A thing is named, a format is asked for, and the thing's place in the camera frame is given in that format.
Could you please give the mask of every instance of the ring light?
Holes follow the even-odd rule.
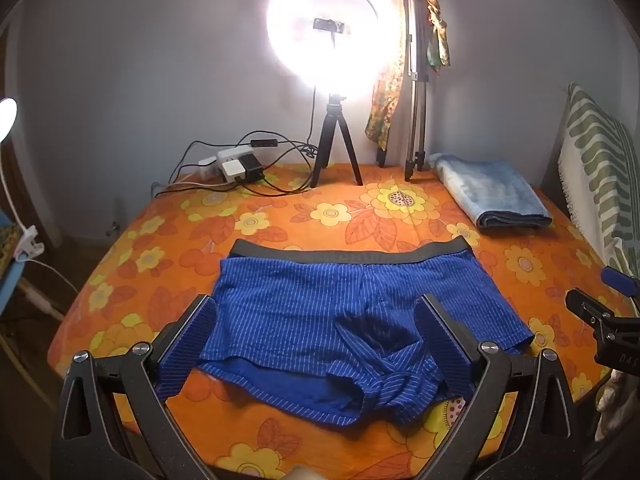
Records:
[[[390,0],[271,0],[267,30],[278,58],[306,84],[351,98],[370,91],[391,52],[390,15]],[[318,18],[343,23],[344,32],[330,38],[314,28]]]

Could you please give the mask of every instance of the orange floral bedspread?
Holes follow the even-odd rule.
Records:
[[[593,361],[591,330],[565,309],[564,295],[579,286],[616,313],[630,311],[602,285],[600,259],[546,197],[541,195],[554,219],[549,228],[481,234],[432,173],[418,173],[406,184],[398,168],[362,170],[365,187],[352,184],[349,166],[336,165],[322,172],[320,187],[284,198],[193,190],[153,200],[80,292],[49,348],[50,365],[62,375],[80,349],[102,357],[152,340],[197,293],[211,292],[220,259],[237,238],[287,250],[396,252],[463,235],[535,333],[530,351],[545,346],[558,351],[574,399],[606,373]],[[293,188],[304,182],[306,171],[275,167],[266,176]],[[124,422],[136,429],[126,399],[118,396],[116,402]],[[505,397],[484,452],[497,449],[513,403],[513,396]],[[335,480],[414,475],[462,405],[461,400],[441,403],[404,428],[370,420],[336,430],[261,404],[197,371],[168,401],[207,463],[275,479],[303,464]]]

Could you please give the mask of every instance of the white power adapter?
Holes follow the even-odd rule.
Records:
[[[218,158],[214,155],[208,158],[203,158],[198,163],[198,173],[202,180],[210,180],[215,176],[218,176],[220,171],[218,169],[218,165],[216,164],[217,160]]]

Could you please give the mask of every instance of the green striped blanket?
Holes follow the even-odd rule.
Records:
[[[640,175],[628,131],[616,118],[601,110],[578,85],[571,84],[564,134],[559,167],[572,220],[580,227],[581,219],[574,218],[574,213],[582,206],[572,204],[572,193],[567,189],[569,181],[575,181],[575,177],[568,174],[567,161],[572,158],[568,152],[577,150],[575,155],[579,154],[584,170],[580,193],[593,199],[590,207],[600,227],[600,255],[610,266],[638,277]]]

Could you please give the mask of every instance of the folded blue towel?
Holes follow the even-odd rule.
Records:
[[[478,228],[544,227],[551,216],[526,180],[504,160],[467,162],[435,153],[429,164]]]

